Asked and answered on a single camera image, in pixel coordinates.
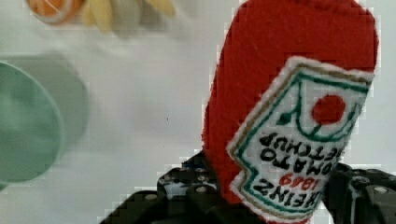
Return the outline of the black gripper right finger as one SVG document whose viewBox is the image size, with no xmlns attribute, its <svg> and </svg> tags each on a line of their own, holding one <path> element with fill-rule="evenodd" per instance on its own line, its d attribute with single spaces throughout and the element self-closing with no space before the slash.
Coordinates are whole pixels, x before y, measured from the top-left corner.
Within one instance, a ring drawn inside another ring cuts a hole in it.
<svg viewBox="0 0 396 224">
<path fill-rule="evenodd" d="M 396 224 L 395 175 L 338 163 L 321 198 L 334 224 Z"/>
</svg>

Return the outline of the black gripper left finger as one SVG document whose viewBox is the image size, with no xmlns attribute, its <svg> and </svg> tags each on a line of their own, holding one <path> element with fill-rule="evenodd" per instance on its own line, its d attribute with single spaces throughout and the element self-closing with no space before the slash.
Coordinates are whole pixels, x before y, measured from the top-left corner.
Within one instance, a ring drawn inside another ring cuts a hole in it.
<svg viewBox="0 0 396 224">
<path fill-rule="evenodd" d="M 157 181 L 155 190 L 129 196 L 100 224 L 265 224 L 241 203 L 220 195 L 217 175 L 197 153 Z"/>
</svg>

